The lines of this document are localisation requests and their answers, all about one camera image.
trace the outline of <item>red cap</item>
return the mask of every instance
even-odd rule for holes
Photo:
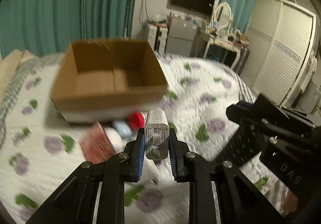
[[[145,117],[139,112],[133,113],[128,120],[128,124],[130,128],[134,131],[144,127],[145,123],[146,123]]]

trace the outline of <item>sliding wardrobe door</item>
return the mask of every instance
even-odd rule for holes
[[[299,9],[283,4],[275,42],[253,88],[278,105],[295,81],[309,46],[312,17]]]
[[[247,32],[250,55],[241,73],[241,78],[249,85],[255,81],[273,45],[281,5],[278,0],[256,0]]]

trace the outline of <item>cardboard box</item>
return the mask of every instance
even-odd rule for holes
[[[71,43],[51,90],[68,122],[108,121],[157,109],[168,88],[148,41]]]

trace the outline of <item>white cabinet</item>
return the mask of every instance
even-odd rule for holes
[[[256,0],[247,32],[250,55],[241,77],[278,105],[308,64],[316,16],[286,0]]]

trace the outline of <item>white quilt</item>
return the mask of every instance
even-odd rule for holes
[[[239,101],[237,79],[211,61],[176,57],[160,63],[170,86],[160,104],[168,122],[190,150],[215,158],[238,128],[225,115]],[[85,160],[78,144],[85,128],[71,127],[49,98],[57,70],[53,65],[29,74],[5,117],[0,200],[17,223],[25,223]],[[252,182],[268,177],[267,186],[277,180],[258,157],[243,172]],[[126,184],[125,223],[187,223],[188,201],[189,186],[174,182],[169,158],[157,166],[148,161],[142,180]]]

